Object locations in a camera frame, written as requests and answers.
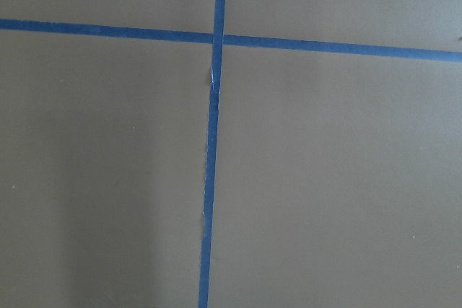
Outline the blue tape centre vertical line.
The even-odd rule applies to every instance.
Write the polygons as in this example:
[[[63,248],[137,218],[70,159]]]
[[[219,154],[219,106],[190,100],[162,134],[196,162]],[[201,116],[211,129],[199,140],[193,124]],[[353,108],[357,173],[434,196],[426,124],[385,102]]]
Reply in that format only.
[[[225,29],[226,0],[214,2],[214,31],[212,33],[211,83],[209,88],[209,113],[206,139],[206,163],[204,176],[203,229],[201,261],[199,268],[198,307],[209,304],[209,281],[212,263],[212,233],[214,219],[214,187],[216,177],[217,137],[219,127],[219,97],[221,90],[222,57]]]

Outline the blue tape lower horizontal line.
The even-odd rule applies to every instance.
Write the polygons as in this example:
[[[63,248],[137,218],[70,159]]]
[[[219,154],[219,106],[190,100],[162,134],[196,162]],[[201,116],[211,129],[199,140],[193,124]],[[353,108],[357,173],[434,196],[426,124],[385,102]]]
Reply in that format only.
[[[182,43],[213,43],[213,34],[204,32],[185,32],[175,30],[156,30],[134,27],[114,27],[105,25],[86,25],[64,22],[43,22],[20,19],[2,19],[1,29],[28,32],[51,32],[68,35],[90,35],[111,38],[130,38],[140,40],[162,40]],[[306,50],[325,53],[344,53],[363,56],[383,56],[392,58],[419,59],[427,61],[461,62],[461,53],[445,50],[401,48],[380,45],[360,45],[283,38],[261,38],[242,35],[225,35],[224,45],[273,48],[285,50]]]

